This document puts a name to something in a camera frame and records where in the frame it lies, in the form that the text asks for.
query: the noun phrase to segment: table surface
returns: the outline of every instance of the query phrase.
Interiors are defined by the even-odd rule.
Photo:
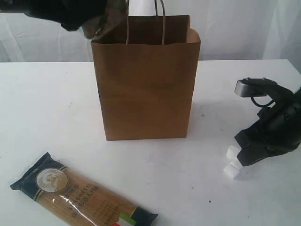
[[[301,85],[287,60],[202,61],[186,139],[108,142],[93,63],[1,63],[1,225],[66,225],[9,188],[50,152],[159,213],[156,226],[299,226],[300,148],[246,167],[236,180],[223,173],[234,136],[257,120],[259,109],[234,93],[246,77]]]

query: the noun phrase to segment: white backdrop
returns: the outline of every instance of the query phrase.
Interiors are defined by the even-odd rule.
[[[289,59],[301,72],[301,0],[164,0],[168,15],[189,14],[201,59]],[[153,15],[153,0],[131,0]],[[91,61],[89,41],[54,22],[0,14],[0,62]]]

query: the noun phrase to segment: round logo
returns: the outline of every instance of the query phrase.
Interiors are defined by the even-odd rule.
[[[67,175],[54,168],[42,170],[36,178],[37,185],[44,192],[55,193],[62,191],[68,185]]]

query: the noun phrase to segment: black cable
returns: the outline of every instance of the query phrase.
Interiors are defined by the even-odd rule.
[[[257,107],[261,107],[261,108],[264,108],[264,107],[268,107],[270,106],[272,103],[274,103],[274,100],[271,100],[271,102],[267,103],[266,105],[260,105],[259,103],[257,103],[254,99],[254,97],[251,97],[251,100],[253,102],[253,104],[255,104]]]

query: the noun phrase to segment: spaghetti package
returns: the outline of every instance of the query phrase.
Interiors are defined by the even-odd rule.
[[[71,226],[150,226],[157,217],[54,161],[49,153],[11,188]]]

